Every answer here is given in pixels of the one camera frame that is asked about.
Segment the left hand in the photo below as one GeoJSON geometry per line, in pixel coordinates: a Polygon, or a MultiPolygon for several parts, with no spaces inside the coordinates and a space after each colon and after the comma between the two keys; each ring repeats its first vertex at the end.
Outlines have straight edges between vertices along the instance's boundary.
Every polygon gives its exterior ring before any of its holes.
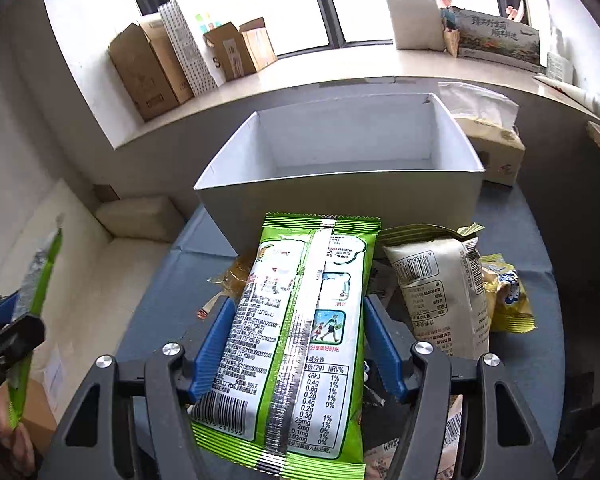
{"type": "Polygon", "coordinates": [[[9,394],[6,386],[0,387],[0,442],[10,452],[15,470],[30,477],[35,471],[35,452],[30,434],[21,422],[13,427],[9,420],[9,394]]]}

